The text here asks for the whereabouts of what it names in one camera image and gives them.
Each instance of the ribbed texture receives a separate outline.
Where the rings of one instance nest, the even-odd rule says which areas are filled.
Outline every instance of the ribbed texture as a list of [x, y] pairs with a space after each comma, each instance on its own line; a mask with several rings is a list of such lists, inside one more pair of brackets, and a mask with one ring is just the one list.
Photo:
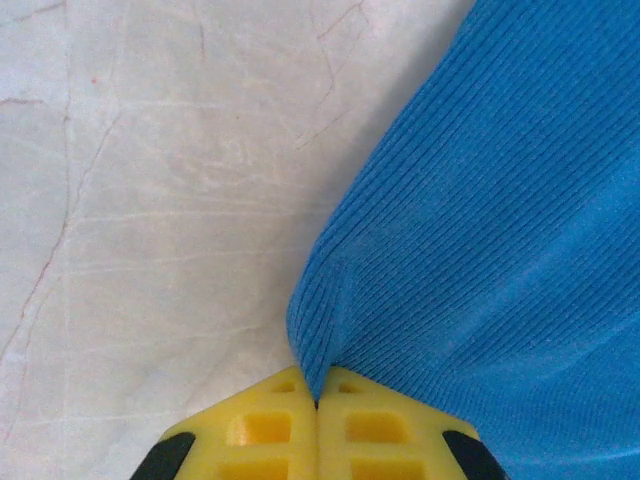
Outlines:
[[640, 2], [479, 0], [318, 238], [288, 331], [515, 479], [640, 478]]

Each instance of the blue fabric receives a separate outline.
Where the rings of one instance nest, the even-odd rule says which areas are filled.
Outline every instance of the blue fabric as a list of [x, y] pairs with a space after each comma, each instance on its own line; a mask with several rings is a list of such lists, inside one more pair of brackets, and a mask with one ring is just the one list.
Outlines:
[[514, 479], [640, 478], [640, 2], [479, 0], [290, 303], [331, 365], [473, 423]]

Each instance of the white marble surface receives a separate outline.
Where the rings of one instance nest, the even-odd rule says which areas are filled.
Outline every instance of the white marble surface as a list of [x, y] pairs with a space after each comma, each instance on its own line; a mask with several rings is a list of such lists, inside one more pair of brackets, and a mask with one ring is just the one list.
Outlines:
[[293, 362], [312, 242], [469, 6], [1, 2], [0, 478], [128, 478]]

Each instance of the yellow plastic object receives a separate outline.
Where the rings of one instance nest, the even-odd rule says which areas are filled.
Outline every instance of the yellow plastic object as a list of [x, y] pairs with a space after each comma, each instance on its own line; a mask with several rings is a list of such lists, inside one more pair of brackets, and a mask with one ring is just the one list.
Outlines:
[[467, 480], [443, 441], [468, 423], [343, 368], [333, 368], [318, 408], [322, 480]]
[[505, 480], [474, 428], [343, 368], [291, 367], [165, 432], [131, 480]]
[[175, 480], [316, 478], [316, 409], [291, 367], [169, 429], [195, 435]]

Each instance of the black corner piece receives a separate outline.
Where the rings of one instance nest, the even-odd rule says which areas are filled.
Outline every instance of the black corner piece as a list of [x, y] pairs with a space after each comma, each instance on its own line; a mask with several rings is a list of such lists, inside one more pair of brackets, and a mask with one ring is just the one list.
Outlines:
[[442, 436], [469, 480], [509, 480], [482, 442], [455, 430], [447, 430]]
[[195, 440], [193, 433], [183, 432], [156, 443], [131, 480], [173, 480]]

